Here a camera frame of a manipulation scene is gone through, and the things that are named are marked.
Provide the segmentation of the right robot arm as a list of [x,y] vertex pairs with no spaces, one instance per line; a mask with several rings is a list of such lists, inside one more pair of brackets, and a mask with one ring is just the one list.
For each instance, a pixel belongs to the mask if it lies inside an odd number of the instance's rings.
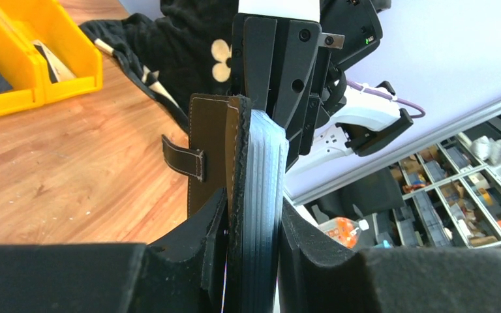
[[409,129],[411,103],[389,82],[371,87],[346,70],[383,36],[372,1],[240,1],[232,24],[232,93],[252,126],[281,141],[281,168],[302,173],[366,157]]

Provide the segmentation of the black leather card holder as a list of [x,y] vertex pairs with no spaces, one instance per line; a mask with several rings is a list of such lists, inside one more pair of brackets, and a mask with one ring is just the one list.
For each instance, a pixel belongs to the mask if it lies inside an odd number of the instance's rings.
[[160,248],[159,312],[271,312],[277,284],[283,128],[249,98],[193,94],[189,146],[162,140],[186,175],[187,219]]

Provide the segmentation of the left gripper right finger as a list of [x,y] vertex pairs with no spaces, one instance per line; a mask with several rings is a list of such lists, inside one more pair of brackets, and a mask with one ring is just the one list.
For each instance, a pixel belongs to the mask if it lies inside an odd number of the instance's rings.
[[501,312],[497,248],[354,252],[282,208],[282,312]]

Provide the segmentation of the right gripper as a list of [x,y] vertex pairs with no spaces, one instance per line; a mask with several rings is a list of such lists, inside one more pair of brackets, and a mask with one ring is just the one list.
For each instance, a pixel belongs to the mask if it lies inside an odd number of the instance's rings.
[[237,13],[232,24],[230,85],[255,110],[286,131],[286,169],[312,150],[314,132],[329,121],[322,95],[331,53],[345,36],[325,33],[318,22]]

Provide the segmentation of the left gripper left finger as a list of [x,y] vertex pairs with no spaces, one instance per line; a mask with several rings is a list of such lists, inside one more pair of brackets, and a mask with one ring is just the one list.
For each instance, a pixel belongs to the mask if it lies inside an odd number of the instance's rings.
[[151,244],[0,245],[0,312],[218,312],[227,195]]

